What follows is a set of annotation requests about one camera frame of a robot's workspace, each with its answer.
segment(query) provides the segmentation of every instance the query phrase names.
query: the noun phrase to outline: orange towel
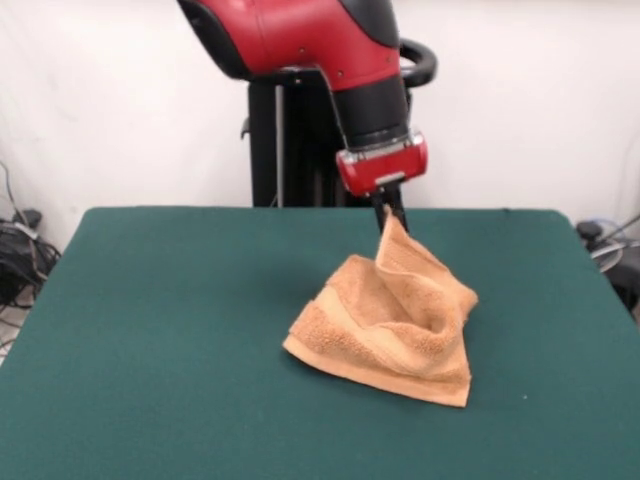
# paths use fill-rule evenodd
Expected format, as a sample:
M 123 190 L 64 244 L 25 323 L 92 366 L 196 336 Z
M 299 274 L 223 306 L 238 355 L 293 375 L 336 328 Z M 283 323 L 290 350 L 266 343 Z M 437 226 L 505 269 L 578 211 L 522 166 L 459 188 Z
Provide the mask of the orange towel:
M 388 215 L 375 262 L 350 256 L 303 309 L 283 346 L 326 373 L 465 407 L 471 372 L 462 330 L 477 302 Z

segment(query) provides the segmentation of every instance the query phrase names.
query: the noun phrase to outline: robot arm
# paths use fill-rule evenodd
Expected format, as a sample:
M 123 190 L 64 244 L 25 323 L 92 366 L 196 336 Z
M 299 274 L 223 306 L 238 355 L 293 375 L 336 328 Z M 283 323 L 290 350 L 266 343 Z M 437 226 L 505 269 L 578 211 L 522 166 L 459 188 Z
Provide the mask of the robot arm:
M 347 189 L 372 197 L 379 223 L 385 203 L 404 223 L 398 184 L 425 172 L 427 152 L 408 125 L 390 0 L 178 2 L 230 78 L 251 80 L 286 67 L 322 71 L 346 146 L 337 162 Z

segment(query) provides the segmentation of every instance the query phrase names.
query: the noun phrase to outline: green felt tabletop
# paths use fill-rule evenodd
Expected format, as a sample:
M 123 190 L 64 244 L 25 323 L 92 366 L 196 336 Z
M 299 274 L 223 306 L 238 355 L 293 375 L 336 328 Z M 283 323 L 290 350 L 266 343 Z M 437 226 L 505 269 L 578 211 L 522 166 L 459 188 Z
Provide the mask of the green felt tabletop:
M 0 478 L 640 478 L 640 338 L 568 221 L 411 210 L 480 298 L 466 409 L 281 347 L 363 209 L 87 213 L 0 368 Z

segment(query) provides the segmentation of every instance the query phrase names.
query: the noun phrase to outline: towel fold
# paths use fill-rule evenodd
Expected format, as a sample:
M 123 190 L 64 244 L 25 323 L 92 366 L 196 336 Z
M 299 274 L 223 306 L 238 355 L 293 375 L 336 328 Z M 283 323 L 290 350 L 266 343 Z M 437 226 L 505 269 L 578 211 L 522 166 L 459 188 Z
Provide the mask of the towel fold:
M 289 329 L 284 348 L 326 373 L 465 407 L 462 335 L 473 290 L 387 215 L 375 261 L 352 255 Z

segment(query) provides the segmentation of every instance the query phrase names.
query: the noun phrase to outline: electrical wire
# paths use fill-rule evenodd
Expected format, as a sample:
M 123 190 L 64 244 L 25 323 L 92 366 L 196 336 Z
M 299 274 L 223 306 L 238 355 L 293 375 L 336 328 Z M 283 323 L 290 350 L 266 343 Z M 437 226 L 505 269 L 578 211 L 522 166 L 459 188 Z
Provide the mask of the electrical wire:
M 600 273 L 606 273 L 620 263 L 626 249 L 638 247 L 640 247 L 640 242 L 637 241 L 622 243 L 617 240 L 609 240 L 607 246 L 591 252 L 591 258 L 597 260 L 607 255 L 615 254 L 613 258 L 599 265 Z
M 638 221 L 640 221 L 640 213 L 638 213 L 636 216 L 634 216 L 631 220 L 629 220 L 626 223 L 622 224 L 620 227 L 616 228 L 613 232 L 605 235 L 600 240 L 598 240 L 598 242 L 595 244 L 595 247 L 599 247 L 600 245 L 604 245 L 608 240 L 611 240 L 612 238 L 615 238 L 616 235 L 618 235 L 619 233 L 624 232 L 627 228 L 629 228 L 630 226 L 632 226 L 633 224 L 635 224 Z
M 12 221 L 0 220 L 0 304 L 28 310 L 61 254 L 31 230 L 28 218 L 16 206 L 9 169 L 2 161 L 0 168 L 5 173 L 7 198 L 4 199 L 15 211 Z M 25 291 L 31 294 L 31 302 L 18 303 L 18 298 Z
M 623 240 L 628 240 L 627 236 L 624 233 L 625 229 L 620 229 L 620 225 L 616 222 L 614 222 L 613 220 L 609 220 L 608 218 L 591 218 L 588 220 L 589 222 L 593 222 L 593 223 L 597 223 L 600 225 L 606 225 L 608 227 L 613 228 L 613 230 L 618 230 L 620 231 L 621 235 L 620 238 Z

